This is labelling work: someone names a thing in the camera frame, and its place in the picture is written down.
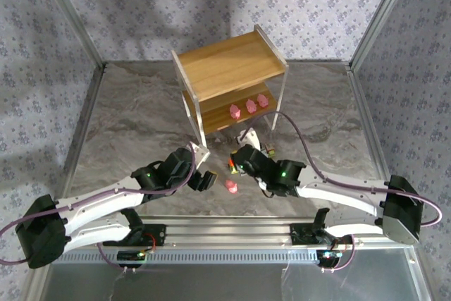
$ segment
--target black cable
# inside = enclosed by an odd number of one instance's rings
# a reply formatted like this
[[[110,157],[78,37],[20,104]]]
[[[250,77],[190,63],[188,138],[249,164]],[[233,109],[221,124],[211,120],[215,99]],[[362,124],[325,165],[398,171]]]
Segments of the black cable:
[[[330,251],[332,251],[334,248],[335,248],[335,246],[338,244],[338,239],[335,239],[333,242],[332,242],[332,245],[331,245],[331,247],[330,247]]]
[[[271,193],[271,195],[266,195],[266,192],[264,190],[261,190],[261,192],[263,193],[263,195],[265,197],[267,197],[268,199],[271,199],[274,196],[274,192]]]

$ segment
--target small colorful object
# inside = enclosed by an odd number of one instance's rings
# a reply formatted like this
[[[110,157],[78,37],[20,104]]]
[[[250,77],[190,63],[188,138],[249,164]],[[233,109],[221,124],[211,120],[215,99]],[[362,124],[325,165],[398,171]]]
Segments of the small colorful object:
[[[237,169],[235,168],[235,165],[233,164],[232,159],[229,158],[228,160],[228,169],[230,171],[230,174],[236,174],[238,173]]]
[[[246,101],[246,108],[247,108],[247,111],[249,112],[249,113],[255,113],[256,111],[257,111],[257,106],[256,106],[256,104],[254,103],[254,101],[253,100],[251,100],[251,99],[248,99],[247,101]]]
[[[237,183],[234,183],[232,180],[226,180],[225,186],[227,187],[228,191],[232,194],[235,194],[238,191],[238,185]]]
[[[274,146],[271,144],[265,144],[266,153],[268,154],[268,158],[272,158],[276,155],[276,151],[274,149]]]
[[[260,107],[267,107],[268,106],[268,98],[266,98],[264,95],[259,94],[257,97],[257,101],[259,102]]]
[[[235,120],[238,120],[240,118],[241,110],[238,108],[237,105],[230,106],[230,116],[234,118]]]

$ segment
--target shelf leg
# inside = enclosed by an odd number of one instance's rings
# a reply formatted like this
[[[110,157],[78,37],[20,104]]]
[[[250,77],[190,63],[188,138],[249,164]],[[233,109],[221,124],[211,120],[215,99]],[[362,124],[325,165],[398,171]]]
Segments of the shelf leg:
[[[280,105],[282,104],[282,98],[283,98],[283,91],[285,89],[285,83],[287,82],[287,75],[288,75],[288,65],[285,68],[285,73],[283,74],[283,80],[282,80],[282,87],[280,89],[279,99],[277,101],[277,111],[280,111]],[[277,122],[278,114],[274,114],[274,120],[273,120],[273,126],[271,127],[271,130],[274,130],[276,128],[276,122]]]
[[[188,120],[190,121],[190,124],[191,124],[192,129],[194,130],[194,134],[196,135],[197,141],[198,141],[199,143],[202,143],[202,139],[201,139],[201,137],[200,137],[199,130],[197,129],[196,123],[195,123],[194,119],[193,119],[192,116],[191,116],[190,108],[188,107],[188,104],[187,104],[187,102],[186,102],[185,97],[183,96],[183,94],[182,94],[182,100],[183,100],[183,106],[185,106],[186,115],[187,115],[187,117],[188,117]]]
[[[268,124],[269,128],[273,130],[273,123],[269,120],[268,116],[264,116],[263,119],[265,119],[266,123]]]
[[[194,107],[196,108],[197,125],[199,126],[199,134],[200,134],[199,142],[206,147],[204,125],[202,123],[202,115],[200,114],[200,106],[197,100],[194,101]]]

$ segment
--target wooden shelf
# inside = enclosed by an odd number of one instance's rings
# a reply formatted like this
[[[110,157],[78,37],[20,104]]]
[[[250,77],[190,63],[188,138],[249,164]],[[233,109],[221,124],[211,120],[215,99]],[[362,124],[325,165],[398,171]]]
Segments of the wooden shelf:
[[[268,98],[268,106],[261,108],[257,101],[257,96],[263,94]],[[183,91],[183,96],[190,108],[191,116],[197,122],[196,110],[192,103],[191,97],[187,91]],[[257,105],[257,112],[250,114],[246,109],[246,101],[248,99],[254,100]],[[230,116],[230,105],[235,104],[241,110],[240,119],[235,120]],[[202,123],[204,125],[205,134],[222,130],[235,123],[246,121],[249,118],[259,115],[260,113],[276,109],[277,101],[269,91],[269,88],[264,82],[254,86],[245,88],[243,90],[235,90],[222,94],[217,97],[202,101],[199,103],[202,115]]]
[[[282,75],[285,66],[257,31],[180,54],[199,102]]]

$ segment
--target lower shelf board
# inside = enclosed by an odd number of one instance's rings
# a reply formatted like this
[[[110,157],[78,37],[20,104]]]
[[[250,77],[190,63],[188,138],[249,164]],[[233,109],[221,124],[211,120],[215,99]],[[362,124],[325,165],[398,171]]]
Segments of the lower shelf board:
[[[268,106],[261,108],[257,101],[259,94],[268,98]],[[196,110],[192,103],[190,95],[187,91],[183,91],[183,96],[190,108],[191,116],[196,119]],[[257,105],[257,111],[255,113],[249,113],[246,109],[246,101],[251,99]],[[236,105],[240,110],[240,118],[235,120],[230,116],[230,105]],[[277,101],[274,99],[269,88],[264,82],[257,85],[247,87],[243,90],[236,90],[233,92],[225,93],[220,96],[208,99],[199,103],[200,111],[202,115],[202,123],[204,126],[204,133],[210,134],[217,130],[222,130],[236,123],[241,123],[249,118],[258,116],[259,114],[267,111],[272,111],[277,108]]]

